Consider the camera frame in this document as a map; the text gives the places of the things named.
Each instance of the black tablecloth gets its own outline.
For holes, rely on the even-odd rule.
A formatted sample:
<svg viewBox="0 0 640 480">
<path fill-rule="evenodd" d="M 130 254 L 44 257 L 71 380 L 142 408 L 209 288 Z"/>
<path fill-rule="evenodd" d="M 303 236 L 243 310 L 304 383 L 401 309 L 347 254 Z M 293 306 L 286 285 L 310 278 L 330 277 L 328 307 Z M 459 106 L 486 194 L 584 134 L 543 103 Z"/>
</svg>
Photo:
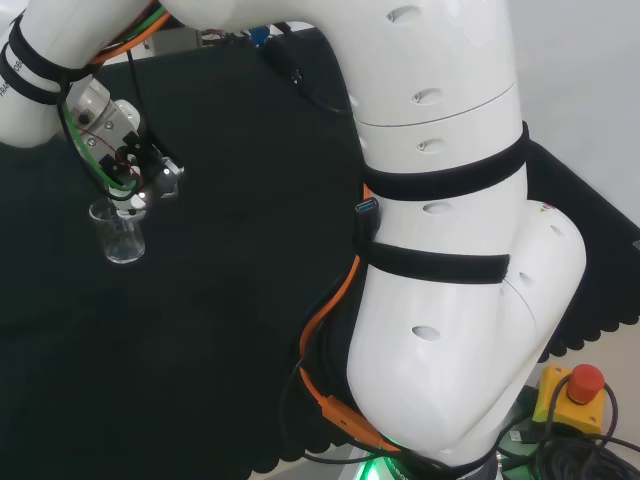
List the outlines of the black tablecloth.
<svg viewBox="0 0 640 480">
<path fill-rule="evenodd" d="M 304 312 L 352 261 L 353 124 L 253 48 L 152 59 L 140 76 L 151 123 L 187 164 L 180 198 L 143 224 L 140 262 L 102 258 L 96 194 L 61 141 L 0 148 L 3 479 L 245 480 L 302 451 L 283 448 L 276 402 Z M 102 80 L 133 99 L 125 66 Z M 637 321 L 640 233 L 532 148 L 532 198 L 570 215 L 588 245 L 562 353 Z M 300 385 L 287 419 L 311 450 L 343 440 Z"/>
</svg>

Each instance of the black strap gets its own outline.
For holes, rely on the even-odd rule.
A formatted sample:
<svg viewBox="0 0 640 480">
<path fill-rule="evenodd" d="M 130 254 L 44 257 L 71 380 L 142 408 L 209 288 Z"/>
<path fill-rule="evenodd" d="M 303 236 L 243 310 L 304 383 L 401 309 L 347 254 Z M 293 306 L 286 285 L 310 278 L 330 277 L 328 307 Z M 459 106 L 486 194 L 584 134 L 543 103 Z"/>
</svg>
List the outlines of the black strap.
<svg viewBox="0 0 640 480">
<path fill-rule="evenodd" d="M 72 69 L 61 67 L 55 63 L 50 62 L 38 52 L 36 52 L 31 45 L 26 41 L 22 35 L 20 29 L 20 22 L 22 21 L 22 15 L 16 18 L 13 29 L 9 34 L 9 45 L 11 50 L 18 57 L 26 67 L 33 73 L 57 84 L 62 84 L 64 80 L 69 82 L 77 82 L 92 73 L 95 73 L 97 67 L 89 65 L 82 69 Z"/>
<path fill-rule="evenodd" d="M 462 167 L 428 173 L 387 173 L 365 164 L 367 186 L 384 198 L 407 202 L 440 200 L 479 192 L 506 180 L 526 163 L 530 155 L 529 129 L 512 146 L 484 160 Z"/>
<path fill-rule="evenodd" d="M 502 283 L 509 255 L 453 255 L 421 252 L 383 243 L 356 240 L 356 253 L 378 270 L 400 277 L 461 285 Z"/>
<path fill-rule="evenodd" d="M 11 20 L 11 22 L 9 22 L 9 25 L 13 25 L 14 23 L 16 23 L 16 20 L 18 20 L 19 18 L 22 18 L 22 15 L 24 15 L 24 12 L 26 12 L 27 9 L 25 8 L 20 15 L 18 15 L 16 18 L 14 18 L 13 20 Z"/>
<path fill-rule="evenodd" d="M 60 92 L 43 90 L 18 75 L 17 70 L 19 70 L 20 67 L 17 65 L 15 67 L 9 65 L 9 61 L 7 60 L 7 46 L 8 44 L 5 44 L 2 53 L 0 53 L 0 76 L 2 76 L 7 85 L 23 97 L 29 98 L 34 102 L 43 105 L 55 105 L 58 102 Z"/>
</svg>

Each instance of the clear glass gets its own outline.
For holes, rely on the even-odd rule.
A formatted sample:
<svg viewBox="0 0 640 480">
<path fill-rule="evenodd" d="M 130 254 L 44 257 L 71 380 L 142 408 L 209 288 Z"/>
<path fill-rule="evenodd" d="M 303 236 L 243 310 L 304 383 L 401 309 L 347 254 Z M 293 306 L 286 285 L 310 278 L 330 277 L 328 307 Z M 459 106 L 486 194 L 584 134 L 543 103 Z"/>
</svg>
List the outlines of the clear glass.
<svg viewBox="0 0 640 480">
<path fill-rule="evenodd" d="M 89 208 L 98 240 L 107 260 L 117 264 L 131 263 L 144 255 L 144 237 L 140 219 L 124 219 L 108 198 L 96 200 Z"/>
</svg>

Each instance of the orange cable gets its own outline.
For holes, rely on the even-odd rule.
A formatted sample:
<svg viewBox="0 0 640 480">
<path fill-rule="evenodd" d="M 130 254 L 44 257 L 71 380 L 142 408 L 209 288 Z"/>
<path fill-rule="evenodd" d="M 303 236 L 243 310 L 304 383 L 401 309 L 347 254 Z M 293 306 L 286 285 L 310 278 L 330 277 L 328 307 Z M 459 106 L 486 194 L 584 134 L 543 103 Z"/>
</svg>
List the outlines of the orange cable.
<svg viewBox="0 0 640 480">
<path fill-rule="evenodd" d="M 364 186 L 364 198 L 369 198 L 371 196 L 371 191 L 365 185 Z M 315 333 L 318 325 L 322 322 L 322 320 L 335 308 L 335 306 L 342 300 L 345 293 L 351 286 L 353 279 L 358 273 L 358 267 L 360 266 L 360 257 L 356 256 L 353 260 L 353 264 L 351 266 L 351 270 L 349 271 L 349 275 L 342 283 L 336 294 L 329 300 L 329 302 L 320 309 L 318 313 L 316 313 L 307 326 L 304 328 L 302 332 L 302 336 L 300 337 L 300 356 L 304 356 L 309 343 L 311 342 L 311 338 Z M 342 402 L 337 400 L 335 397 L 325 397 L 323 396 L 318 389 L 311 382 L 311 377 L 304 370 L 304 368 L 300 368 L 300 376 L 302 377 L 302 381 L 305 386 L 318 402 L 318 404 L 322 407 L 322 415 L 332 423 L 334 423 L 337 427 L 344 430 L 347 434 L 351 435 L 354 438 L 358 438 L 362 443 L 369 445 L 372 448 L 383 448 L 387 451 L 398 452 L 400 451 L 395 445 L 391 445 L 390 443 L 384 441 L 383 437 L 380 433 L 361 415 L 357 412 L 354 412 L 349 407 L 344 405 Z"/>
<path fill-rule="evenodd" d="M 127 43 L 125 43 L 121 47 L 116 48 L 115 50 L 113 50 L 111 52 L 108 52 L 108 53 L 105 53 L 104 55 L 100 55 L 100 56 L 96 57 L 95 60 L 93 60 L 93 62 L 91 62 L 91 63 L 93 65 L 101 65 L 104 62 L 106 62 L 107 60 L 110 60 L 110 59 L 112 59 L 114 57 L 117 57 L 118 55 L 121 55 L 123 53 L 128 52 L 133 47 L 135 47 L 137 45 L 140 45 L 142 42 L 144 42 L 151 35 L 153 35 L 158 30 L 160 30 L 163 27 L 163 25 L 169 21 L 170 18 L 171 18 L 171 14 L 169 12 L 165 13 L 153 25 L 151 25 L 147 30 L 142 32 L 136 38 L 134 38 L 133 40 L 131 40 L 131 41 L 127 42 Z"/>
</svg>

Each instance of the red button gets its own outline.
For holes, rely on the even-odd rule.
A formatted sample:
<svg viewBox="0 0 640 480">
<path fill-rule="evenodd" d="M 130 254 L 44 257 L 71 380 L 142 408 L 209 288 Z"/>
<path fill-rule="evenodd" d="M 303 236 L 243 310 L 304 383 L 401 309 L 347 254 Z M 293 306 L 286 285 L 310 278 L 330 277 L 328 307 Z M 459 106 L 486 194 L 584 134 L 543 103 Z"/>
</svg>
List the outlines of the red button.
<svg viewBox="0 0 640 480">
<path fill-rule="evenodd" d="M 593 365 L 578 365 L 573 369 L 567 395 L 571 400 L 586 405 L 604 388 L 604 375 Z"/>
</svg>

